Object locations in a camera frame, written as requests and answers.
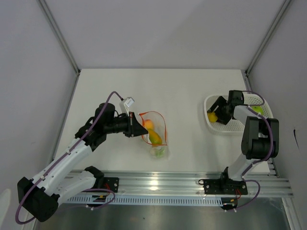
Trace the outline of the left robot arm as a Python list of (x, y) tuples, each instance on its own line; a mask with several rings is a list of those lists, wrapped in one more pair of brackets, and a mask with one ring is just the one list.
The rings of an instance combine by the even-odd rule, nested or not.
[(83, 191), (103, 191), (104, 173), (94, 166), (85, 168), (79, 176), (66, 179), (71, 170), (84, 158), (92, 154), (109, 134), (122, 133), (126, 137), (148, 134), (133, 112), (115, 115), (115, 106), (102, 103), (75, 134), (66, 150), (40, 173), (31, 179), (23, 177), (17, 183), (19, 206), (15, 214), (18, 224), (28, 221), (19, 220), (21, 208), (25, 208), (34, 219), (48, 220), (66, 200)]

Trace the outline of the orange pink peach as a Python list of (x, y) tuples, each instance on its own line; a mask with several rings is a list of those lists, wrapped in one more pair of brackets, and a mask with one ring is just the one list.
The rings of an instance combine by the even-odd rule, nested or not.
[(150, 119), (146, 119), (143, 121), (143, 126), (146, 128), (146, 129), (151, 129), (151, 130), (154, 130), (154, 123), (152, 120)]

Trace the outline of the yellow green mango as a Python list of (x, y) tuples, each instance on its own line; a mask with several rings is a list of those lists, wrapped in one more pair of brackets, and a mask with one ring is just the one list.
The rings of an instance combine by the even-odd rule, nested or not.
[(163, 143), (162, 138), (154, 130), (148, 129), (148, 134), (152, 145), (161, 145)]

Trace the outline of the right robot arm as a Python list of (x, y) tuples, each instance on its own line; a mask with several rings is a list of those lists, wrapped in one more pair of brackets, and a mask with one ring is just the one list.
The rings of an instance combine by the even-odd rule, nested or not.
[(206, 194), (248, 193), (245, 176), (258, 164), (279, 152), (279, 121), (266, 101), (252, 91), (230, 90), (227, 96), (208, 97), (204, 102), (208, 127), (216, 134), (241, 134), (241, 154), (218, 179), (205, 179)]

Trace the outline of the green apple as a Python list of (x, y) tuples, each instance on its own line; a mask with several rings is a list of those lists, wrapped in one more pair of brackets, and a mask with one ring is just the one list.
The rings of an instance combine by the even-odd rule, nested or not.
[(256, 113), (263, 115), (263, 109), (262, 109), (261, 106), (252, 106), (251, 108), (252, 108), (252, 110), (255, 111)]

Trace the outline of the clear zip top bag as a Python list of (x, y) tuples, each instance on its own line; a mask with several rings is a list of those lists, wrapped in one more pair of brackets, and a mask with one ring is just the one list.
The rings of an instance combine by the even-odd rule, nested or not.
[(138, 114), (142, 126), (148, 134), (142, 135), (143, 141), (149, 147), (149, 153), (156, 159), (168, 158), (167, 127), (164, 117), (157, 111), (148, 111)]

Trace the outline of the white cauliflower with leaves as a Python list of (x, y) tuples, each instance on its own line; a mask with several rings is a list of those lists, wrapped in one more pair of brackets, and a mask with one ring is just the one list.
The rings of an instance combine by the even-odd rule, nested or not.
[(156, 147), (151, 148), (149, 153), (156, 158), (162, 158), (166, 155), (166, 148), (165, 147)]

